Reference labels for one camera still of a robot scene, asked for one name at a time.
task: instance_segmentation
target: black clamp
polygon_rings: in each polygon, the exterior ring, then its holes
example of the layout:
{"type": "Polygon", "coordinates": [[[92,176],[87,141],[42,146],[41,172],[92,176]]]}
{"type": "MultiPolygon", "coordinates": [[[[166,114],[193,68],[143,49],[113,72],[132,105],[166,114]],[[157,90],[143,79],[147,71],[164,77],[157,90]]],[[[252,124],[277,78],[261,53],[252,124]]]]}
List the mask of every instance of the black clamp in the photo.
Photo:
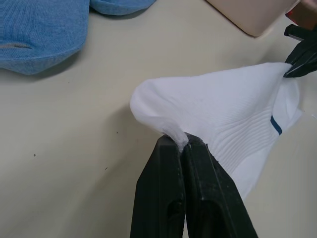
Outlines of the black clamp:
{"type": "Polygon", "coordinates": [[[199,138],[179,153],[161,137],[135,193],[130,238],[257,238],[231,177],[199,138]]]}
{"type": "Polygon", "coordinates": [[[285,78],[302,77],[317,70],[317,26],[310,31],[293,24],[284,32],[285,36],[300,40],[286,59],[292,67],[284,74],[285,78]]]}

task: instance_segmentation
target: white sock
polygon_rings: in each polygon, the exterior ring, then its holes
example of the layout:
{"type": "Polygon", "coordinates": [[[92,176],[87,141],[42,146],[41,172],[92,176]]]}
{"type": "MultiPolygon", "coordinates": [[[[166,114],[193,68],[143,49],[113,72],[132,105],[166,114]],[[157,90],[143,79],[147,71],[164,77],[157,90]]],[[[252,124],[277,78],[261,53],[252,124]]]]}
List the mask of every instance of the white sock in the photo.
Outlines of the white sock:
{"type": "Polygon", "coordinates": [[[283,78],[291,65],[265,63],[196,77],[158,78],[134,91],[135,118],[169,135],[201,138],[244,199],[258,181],[279,134],[300,117],[299,89],[283,78]]]}

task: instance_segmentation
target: beige table surface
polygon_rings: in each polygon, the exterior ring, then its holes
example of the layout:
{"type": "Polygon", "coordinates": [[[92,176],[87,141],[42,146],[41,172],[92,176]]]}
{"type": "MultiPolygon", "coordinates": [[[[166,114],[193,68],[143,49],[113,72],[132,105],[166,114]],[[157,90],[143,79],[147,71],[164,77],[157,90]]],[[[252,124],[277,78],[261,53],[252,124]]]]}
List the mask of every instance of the beige table surface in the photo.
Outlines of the beige table surface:
{"type": "MultiPolygon", "coordinates": [[[[203,0],[158,0],[134,17],[90,13],[85,48],[37,76],[0,70],[0,237],[128,238],[136,181],[159,137],[129,108],[149,78],[284,61],[278,20],[246,36],[203,0]]],[[[303,117],[246,200],[260,238],[317,237],[317,75],[303,117]]]]}

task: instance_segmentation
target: fabric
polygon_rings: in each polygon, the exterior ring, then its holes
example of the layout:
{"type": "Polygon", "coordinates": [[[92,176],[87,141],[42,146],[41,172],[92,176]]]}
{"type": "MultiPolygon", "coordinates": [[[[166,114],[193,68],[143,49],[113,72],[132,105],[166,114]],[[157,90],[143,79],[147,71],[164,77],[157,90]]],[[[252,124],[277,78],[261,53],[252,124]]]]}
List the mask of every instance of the fabric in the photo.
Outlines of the fabric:
{"type": "Polygon", "coordinates": [[[134,91],[130,108],[139,122],[169,135],[180,150],[188,142],[184,132],[200,137],[244,199],[279,134],[301,115],[297,82],[283,79],[290,67],[265,63],[147,80],[134,91]]]}
{"type": "Polygon", "coordinates": [[[151,6],[155,0],[90,0],[90,6],[107,15],[127,15],[151,6]]]}
{"type": "Polygon", "coordinates": [[[79,51],[89,0],[4,0],[0,68],[35,74],[79,51]]]}

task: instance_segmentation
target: sock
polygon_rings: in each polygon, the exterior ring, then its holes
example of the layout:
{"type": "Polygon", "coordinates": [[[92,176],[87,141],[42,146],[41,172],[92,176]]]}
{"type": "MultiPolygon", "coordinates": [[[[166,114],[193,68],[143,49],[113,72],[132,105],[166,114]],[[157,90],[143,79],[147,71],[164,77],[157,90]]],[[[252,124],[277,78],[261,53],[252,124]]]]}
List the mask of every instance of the sock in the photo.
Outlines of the sock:
{"type": "Polygon", "coordinates": [[[127,15],[150,7],[156,0],[90,0],[90,6],[107,15],[127,15]]]}
{"type": "Polygon", "coordinates": [[[300,117],[299,89],[283,79],[286,63],[158,78],[134,91],[135,118],[169,135],[180,151],[184,132],[200,137],[229,173],[244,199],[258,181],[279,135],[300,117]]]}
{"type": "Polygon", "coordinates": [[[79,51],[89,0],[4,0],[0,68],[35,74],[79,51]]]}

